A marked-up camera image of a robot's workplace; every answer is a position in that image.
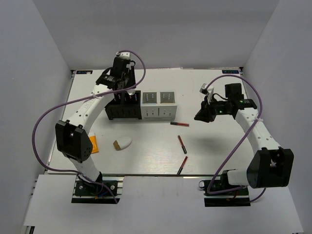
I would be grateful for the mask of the red lip gloss black cap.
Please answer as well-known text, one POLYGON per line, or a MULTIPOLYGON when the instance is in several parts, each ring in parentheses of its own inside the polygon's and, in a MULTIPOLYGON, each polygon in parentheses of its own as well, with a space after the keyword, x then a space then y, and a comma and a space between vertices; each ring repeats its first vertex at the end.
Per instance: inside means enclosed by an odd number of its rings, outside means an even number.
POLYGON ((181 172, 182 172, 182 170, 183 170, 183 168, 184 168, 184 166, 185 166, 187 160, 188 160, 188 156, 185 156, 185 158, 184 158, 184 160, 183 160, 183 162, 182 162, 182 164, 181 164, 181 166, 180 166, 180 168, 179 168, 179 170, 178 170, 178 172, 177 172, 177 175, 180 175, 180 174, 181 174, 181 172))

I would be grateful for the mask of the small clear bottle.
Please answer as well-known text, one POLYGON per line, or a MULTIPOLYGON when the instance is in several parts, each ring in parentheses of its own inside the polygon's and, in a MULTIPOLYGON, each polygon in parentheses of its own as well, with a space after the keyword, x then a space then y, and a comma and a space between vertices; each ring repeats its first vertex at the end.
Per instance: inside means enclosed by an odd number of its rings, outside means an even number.
POLYGON ((127 93, 128 93, 130 96, 134 95, 135 92, 136 92, 135 89, 129 89, 129 90, 127 90, 127 93))

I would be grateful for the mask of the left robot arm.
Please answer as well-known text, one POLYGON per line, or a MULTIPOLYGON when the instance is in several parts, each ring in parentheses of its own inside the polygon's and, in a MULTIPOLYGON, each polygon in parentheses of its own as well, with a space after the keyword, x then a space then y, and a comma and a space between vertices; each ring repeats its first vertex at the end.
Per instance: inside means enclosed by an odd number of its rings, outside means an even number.
POLYGON ((92 98, 83 102, 66 121, 60 120, 55 126, 57 149, 73 163, 80 172, 79 177, 87 182, 86 189, 94 195, 102 191, 103 182, 102 174, 91 158, 93 145, 89 132, 98 115, 115 97, 114 94, 101 97, 95 95, 133 86, 136 83, 134 65, 129 52, 118 54, 113 66, 96 80, 91 92, 92 98))

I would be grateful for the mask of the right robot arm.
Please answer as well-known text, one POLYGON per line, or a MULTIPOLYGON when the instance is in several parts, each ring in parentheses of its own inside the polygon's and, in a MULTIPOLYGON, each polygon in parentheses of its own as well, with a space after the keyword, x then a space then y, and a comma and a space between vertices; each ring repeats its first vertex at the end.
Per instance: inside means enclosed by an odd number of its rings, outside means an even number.
POLYGON ((214 88, 203 84, 200 92, 205 95, 195 120, 213 122, 217 115, 230 115, 240 125, 252 147, 254 156, 246 169, 224 170, 220 183, 213 192, 232 194, 238 187, 275 188, 289 184, 294 154, 274 140, 265 124, 258 117, 259 110, 252 99, 245 99, 240 83, 225 85, 225 99, 214 98, 214 88))

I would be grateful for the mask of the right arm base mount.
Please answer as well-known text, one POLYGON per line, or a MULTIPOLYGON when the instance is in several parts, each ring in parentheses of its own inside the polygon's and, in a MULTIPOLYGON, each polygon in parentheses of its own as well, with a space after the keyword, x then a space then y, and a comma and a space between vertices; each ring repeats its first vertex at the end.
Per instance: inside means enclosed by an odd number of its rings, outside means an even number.
POLYGON ((201 180, 199 189, 204 192, 205 207, 248 207, 251 205, 247 188, 221 194, 209 194, 208 185, 210 180, 201 180))

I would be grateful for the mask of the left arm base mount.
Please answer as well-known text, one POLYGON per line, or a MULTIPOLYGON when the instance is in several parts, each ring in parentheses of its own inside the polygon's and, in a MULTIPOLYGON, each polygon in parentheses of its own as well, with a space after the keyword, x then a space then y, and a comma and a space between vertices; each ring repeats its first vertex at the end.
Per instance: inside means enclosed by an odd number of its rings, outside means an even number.
POLYGON ((74 204, 117 204, 123 188, 123 177, 103 177, 103 183, 112 191, 117 202, 105 187, 93 186, 76 177, 71 203, 74 204))

